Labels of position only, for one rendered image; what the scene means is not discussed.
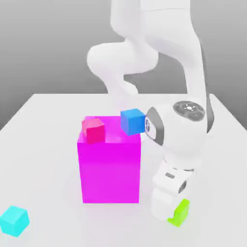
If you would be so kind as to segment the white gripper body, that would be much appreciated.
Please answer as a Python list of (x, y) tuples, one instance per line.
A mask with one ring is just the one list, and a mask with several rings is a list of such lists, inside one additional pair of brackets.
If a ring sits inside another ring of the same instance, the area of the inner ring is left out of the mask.
[(159, 220), (173, 218), (174, 211), (182, 201), (183, 195), (170, 195), (154, 187), (151, 194), (151, 213)]

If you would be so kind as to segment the small green cube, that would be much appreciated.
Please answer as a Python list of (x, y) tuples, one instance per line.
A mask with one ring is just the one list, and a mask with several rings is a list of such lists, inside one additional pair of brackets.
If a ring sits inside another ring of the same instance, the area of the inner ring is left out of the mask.
[(173, 218), (168, 218), (167, 221), (179, 227), (186, 219), (189, 212), (190, 201), (183, 199), (174, 211)]

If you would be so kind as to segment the small blue cube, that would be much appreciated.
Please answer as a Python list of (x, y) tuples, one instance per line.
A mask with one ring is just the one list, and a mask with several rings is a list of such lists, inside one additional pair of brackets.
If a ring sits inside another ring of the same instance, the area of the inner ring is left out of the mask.
[(121, 111), (121, 129), (132, 136), (145, 132), (145, 114), (139, 109)]

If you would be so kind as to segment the small red cube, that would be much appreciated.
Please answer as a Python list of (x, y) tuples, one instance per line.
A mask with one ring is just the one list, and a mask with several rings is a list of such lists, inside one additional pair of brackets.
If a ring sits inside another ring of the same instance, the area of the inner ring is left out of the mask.
[(82, 134), (88, 144), (105, 141), (105, 125), (98, 117), (86, 117), (82, 121)]

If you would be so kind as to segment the small cyan cube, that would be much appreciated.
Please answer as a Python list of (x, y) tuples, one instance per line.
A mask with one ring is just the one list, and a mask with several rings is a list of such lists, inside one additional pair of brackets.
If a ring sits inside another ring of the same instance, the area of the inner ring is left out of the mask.
[(10, 206), (0, 216), (0, 229), (3, 233), (18, 237), (29, 225), (27, 210), (17, 206)]

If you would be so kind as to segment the large magenta box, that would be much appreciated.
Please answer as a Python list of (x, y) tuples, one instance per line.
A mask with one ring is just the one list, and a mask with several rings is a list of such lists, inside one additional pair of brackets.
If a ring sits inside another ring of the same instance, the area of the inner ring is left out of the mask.
[(85, 204), (139, 203), (141, 137), (128, 136), (119, 116), (100, 116), (105, 141), (77, 141), (82, 201)]

